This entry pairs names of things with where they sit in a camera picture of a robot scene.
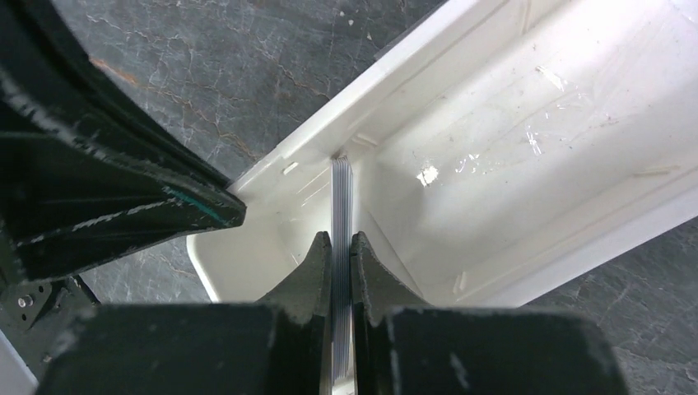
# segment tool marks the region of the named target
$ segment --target white plastic tray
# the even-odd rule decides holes
[[[339,151],[355,230],[432,304],[524,304],[698,215],[691,4],[447,2],[232,187],[242,227],[188,237],[212,300],[302,261]]]

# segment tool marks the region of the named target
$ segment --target dark marble surface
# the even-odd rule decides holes
[[[93,64],[232,179],[441,0],[54,0]],[[184,239],[84,274],[109,302],[208,301]]]
[[[440,0],[54,0],[92,62],[232,179]],[[207,301],[174,239],[84,274],[106,302]],[[698,220],[535,300],[595,319],[633,393],[698,393]]]
[[[633,393],[698,393],[698,219],[529,305],[596,321]]]

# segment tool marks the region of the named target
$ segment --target metal bracket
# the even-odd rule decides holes
[[[17,322],[17,327],[28,330],[49,301],[54,288],[49,282],[11,286],[2,293],[2,307]]]

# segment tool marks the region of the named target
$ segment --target marble veining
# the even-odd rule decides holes
[[[698,219],[529,305],[596,321],[637,394],[698,393]]]

